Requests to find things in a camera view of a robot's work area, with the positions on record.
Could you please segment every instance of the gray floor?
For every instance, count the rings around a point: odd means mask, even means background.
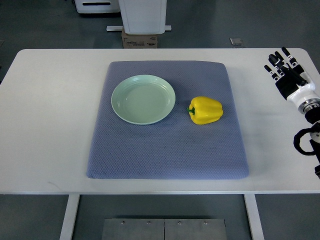
[[[317,0],[168,0],[166,24],[172,25],[172,31],[158,36],[158,47],[231,48],[229,38],[242,38],[247,48],[303,48],[320,70],[319,10],[320,1]],[[22,49],[120,49],[120,32],[106,32],[106,26],[120,25],[119,13],[80,15],[71,0],[0,0],[0,82]],[[261,57],[268,63],[267,56]],[[97,210],[106,204],[100,198],[81,198],[74,239],[84,239],[82,236],[97,229],[95,223],[102,219]],[[152,197],[139,198],[143,199],[132,198],[137,209],[129,215],[158,215],[157,211],[146,212],[138,207]],[[230,218],[228,205],[221,200],[224,198],[237,203],[241,216],[239,231],[246,239],[248,224],[243,219],[242,197],[172,196],[168,200],[172,211],[167,209],[164,213],[168,216],[214,216],[215,211],[221,209],[225,215],[220,211],[219,216],[233,221],[235,218]],[[175,199],[179,203],[186,202],[185,208],[174,211]],[[93,212],[86,203],[89,200],[95,204]],[[114,202],[117,198],[108,201],[117,206]],[[257,196],[265,239],[318,239],[319,201],[319,194]],[[215,204],[213,209],[209,209],[210,203]],[[63,195],[0,195],[0,239],[59,239],[66,204]],[[118,208],[119,213],[113,210],[108,216],[125,214],[120,205]],[[93,221],[88,230],[80,227],[88,219]],[[235,239],[234,233],[228,234],[230,239]]]

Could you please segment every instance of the robotic hand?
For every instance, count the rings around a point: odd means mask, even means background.
[[[288,61],[276,51],[269,55],[269,62],[275,71],[268,65],[265,65],[264,68],[275,80],[275,85],[284,99],[292,102],[305,119],[312,124],[312,127],[302,129],[294,136],[295,149],[306,156],[315,155],[320,163],[320,97],[314,92],[316,87],[309,74],[285,47],[282,47],[281,50]],[[300,140],[307,133],[311,137],[310,144],[313,148],[311,152],[306,152],[300,147]],[[314,170],[320,179],[320,165]]]

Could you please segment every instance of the cardboard box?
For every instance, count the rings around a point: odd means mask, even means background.
[[[124,49],[156,49],[158,48],[157,35],[126,34],[122,29],[122,45]]]

